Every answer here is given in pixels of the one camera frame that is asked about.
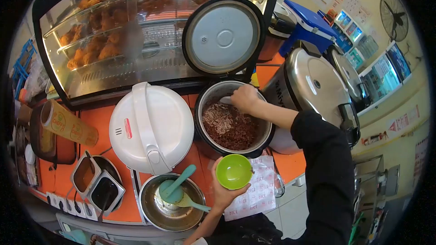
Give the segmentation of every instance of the printed cup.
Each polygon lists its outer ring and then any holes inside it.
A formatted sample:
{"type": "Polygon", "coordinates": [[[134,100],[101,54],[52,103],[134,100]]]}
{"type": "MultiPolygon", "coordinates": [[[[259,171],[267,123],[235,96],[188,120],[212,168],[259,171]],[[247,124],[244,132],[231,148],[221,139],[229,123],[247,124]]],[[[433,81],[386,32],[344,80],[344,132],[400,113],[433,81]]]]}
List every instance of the printed cup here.
{"type": "Polygon", "coordinates": [[[91,147],[99,138],[96,128],[80,120],[53,99],[46,101],[42,107],[41,124],[44,129],[63,138],[91,147]]]}

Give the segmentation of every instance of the black sleeve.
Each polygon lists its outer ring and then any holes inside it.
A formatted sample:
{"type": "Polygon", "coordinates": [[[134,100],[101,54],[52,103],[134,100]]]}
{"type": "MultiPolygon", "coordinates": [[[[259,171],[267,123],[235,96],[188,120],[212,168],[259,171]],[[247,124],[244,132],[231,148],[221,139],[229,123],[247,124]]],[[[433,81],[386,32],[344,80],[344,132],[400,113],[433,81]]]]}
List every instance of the black sleeve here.
{"type": "Polygon", "coordinates": [[[345,134],[312,110],[299,112],[292,138],[306,158],[306,231],[284,244],[348,244],[353,220],[354,172],[345,134]]]}

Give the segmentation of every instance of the counter top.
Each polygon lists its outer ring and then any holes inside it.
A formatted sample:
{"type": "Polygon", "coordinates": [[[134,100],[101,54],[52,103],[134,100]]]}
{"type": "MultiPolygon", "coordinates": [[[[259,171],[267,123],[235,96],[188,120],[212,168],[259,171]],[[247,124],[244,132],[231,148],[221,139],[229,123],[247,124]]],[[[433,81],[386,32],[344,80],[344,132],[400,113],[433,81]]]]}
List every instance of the counter top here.
{"type": "MultiPolygon", "coordinates": [[[[267,64],[280,64],[283,62],[283,58],[278,54],[273,61],[267,64]]],[[[262,88],[266,82],[273,76],[277,66],[258,66],[257,67],[257,79],[260,87],[262,88]]],[[[187,104],[193,108],[198,95],[182,96],[187,104]]],[[[79,146],[79,155],[82,155],[85,149],[88,149],[91,155],[100,154],[111,147],[109,141],[109,120],[112,115],[112,111],[115,106],[107,106],[93,110],[87,110],[81,112],[81,119],[94,126],[99,132],[99,140],[93,147],[79,146]]],[[[62,145],[58,144],[58,151],[71,151],[63,150],[62,145]]],[[[302,175],[306,168],[306,161],[303,153],[294,155],[281,155],[273,153],[275,163],[285,183],[289,183],[295,178],[302,175]]],[[[138,193],[144,182],[152,175],[139,173],[126,167],[126,165],[118,159],[113,150],[109,150],[104,157],[109,159],[117,168],[123,187],[126,189],[124,193],[123,202],[120,207],[111,212],[107,217],[103,216],[103,221],[115,224],[125,225],[145,225],[147,222],[145,218],[140,214],[138,205],[138,193]]],[[[173,169],[172,172],[181,174],[182,171],[190,164],[197,166],[197,170],[191,176],[191,180],[194,181],[199,188],[203,191],[206,198],[206,204],[208,206],[213,205],[213,190],[211,187],[211,172],[210,169],[213,165],[212,160],[202,154],[195,144],[192,144],[186,157],[173,169]]],[[[41,173],[41,185],[37,189],[30,188],[31,193],[40,199],[47,201],[46,193],[53,193],[60,197],[66,197],[68,191],[72,187],[70,181],[70,175],[74,169],[77,160],[72,165],[57,165],[57,169],[52,168],[53,164],[39,159],[40,173],[41,173]]],[[[74,191],[68,195],[68,199],[74,199],[74,191]]],[[[82,201],[80,196],[77,196],[77,201],[82,201]]]]}

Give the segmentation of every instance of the green bowl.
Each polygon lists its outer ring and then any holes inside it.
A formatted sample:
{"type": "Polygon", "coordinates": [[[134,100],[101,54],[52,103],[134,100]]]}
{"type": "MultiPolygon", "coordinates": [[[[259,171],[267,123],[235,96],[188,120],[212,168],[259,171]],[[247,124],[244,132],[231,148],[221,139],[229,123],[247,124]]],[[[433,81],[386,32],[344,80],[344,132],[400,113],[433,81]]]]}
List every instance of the green bowl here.
{"type": "Polygon", "coordinates": [[[240,154],[229,154],[216,167],[218,182],[225,188],[236,190],[250,182],[253,175],[250,162],[240,154]]]}

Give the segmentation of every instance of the blue lid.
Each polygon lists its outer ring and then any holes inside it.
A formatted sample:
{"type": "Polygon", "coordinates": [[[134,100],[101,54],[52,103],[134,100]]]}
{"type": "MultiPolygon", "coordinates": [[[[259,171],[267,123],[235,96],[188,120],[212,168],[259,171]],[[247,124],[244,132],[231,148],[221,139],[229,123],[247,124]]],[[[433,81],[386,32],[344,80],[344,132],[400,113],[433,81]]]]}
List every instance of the blue lid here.
{"type": "Polygon", "coordinates": [[[312,28],[317,27],[322,32],[338,38],[337,33],[321,18],[319,14],[309,10],[308,8],[304,8],[302,5],[299,5],[290,0],[284,1],[286,5],[288,5],[297,15],[309,26],[312,28]]]}

